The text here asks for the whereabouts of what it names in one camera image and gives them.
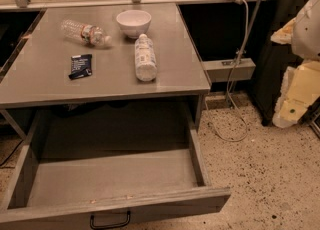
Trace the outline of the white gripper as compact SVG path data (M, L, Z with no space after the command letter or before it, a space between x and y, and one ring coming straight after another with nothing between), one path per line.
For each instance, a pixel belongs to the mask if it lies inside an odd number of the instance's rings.
M296 19L291 19L271 35L271 41L281 45L291 43L295 55L319 60L320 0L308 0ZM304 60L297 68L287 67L272 118L276 127L297 124L320 97L320 62L310 60Z

